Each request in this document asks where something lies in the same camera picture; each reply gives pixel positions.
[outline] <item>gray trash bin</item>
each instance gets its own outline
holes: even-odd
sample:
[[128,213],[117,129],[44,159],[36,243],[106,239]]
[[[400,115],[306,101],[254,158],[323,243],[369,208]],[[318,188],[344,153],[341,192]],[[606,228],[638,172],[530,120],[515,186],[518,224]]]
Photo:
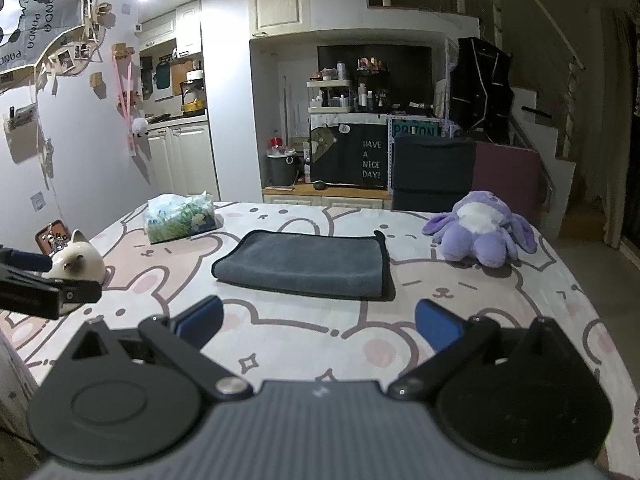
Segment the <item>gray trash bin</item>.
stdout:
[[267,153],[272,186],[292,186],[296,183],[296,150],[286,153]]

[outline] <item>pink lanyard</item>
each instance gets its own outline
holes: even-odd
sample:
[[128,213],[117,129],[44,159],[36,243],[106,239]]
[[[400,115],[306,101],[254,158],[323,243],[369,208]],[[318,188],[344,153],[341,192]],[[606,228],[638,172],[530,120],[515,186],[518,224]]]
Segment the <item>pink lanyard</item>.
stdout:
[[124,121],[127,123],[127,142],[129,145],[129,153],[131,155],[136,155],[136,145],[133,140],[133,133],[131,132],[131,69],[133,65],[133,60],[131,56],[129,56],[129,66],[127,68],[127,93],[126,96],[122,91],[122,81],[120,80],[120,70],[118,69],[118,60],[115,57],[115,54],[111,55],[111,59],[113,60],[113,68],[115,70],[116,81],[118,83],[118,102],[122,107],[122,115],[124,116]]

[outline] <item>wooden cutting board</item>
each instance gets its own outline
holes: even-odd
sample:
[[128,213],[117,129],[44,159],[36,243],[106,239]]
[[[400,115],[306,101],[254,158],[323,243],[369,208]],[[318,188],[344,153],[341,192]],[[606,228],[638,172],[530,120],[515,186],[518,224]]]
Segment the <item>wooden cutting board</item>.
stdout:
[[180,95],[180,83],[187,81],[187,72],[193,70],[193,63],[185,61],[171,65],[171,81],[174,86],[174,95]]

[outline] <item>power outlet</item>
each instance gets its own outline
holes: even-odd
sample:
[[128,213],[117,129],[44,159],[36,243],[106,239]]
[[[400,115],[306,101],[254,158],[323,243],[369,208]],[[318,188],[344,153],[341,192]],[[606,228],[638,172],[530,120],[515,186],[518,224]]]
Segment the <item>power outlet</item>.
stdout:
[[33,205],[34,211],[40,211],[45,206],[44,195],[41,191],[31,197],[31,205]]

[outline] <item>white cabinet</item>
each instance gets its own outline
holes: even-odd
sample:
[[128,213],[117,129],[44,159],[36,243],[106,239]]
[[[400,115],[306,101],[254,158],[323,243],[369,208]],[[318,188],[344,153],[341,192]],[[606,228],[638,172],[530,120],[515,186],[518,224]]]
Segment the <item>white cabinet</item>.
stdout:
[[324,207],[359,207],[362,209],[382,209],[383,201],[377,198],[352,198],[349,196],[323,196]]
[[264,195],[265,204],[320,205],[319,196]]
[[142,32],[138,35],[140,50],[175,38],[175,13],[170,12],[142,24]]
[[220,199],[205,123],[151,130],[149,146],[160,193],[194,195],[206,191]]
[[175,43],[178,57],[202,52],[200,0],[175,9]]
[[254,38],[310,30],[309,0],[249,0]]

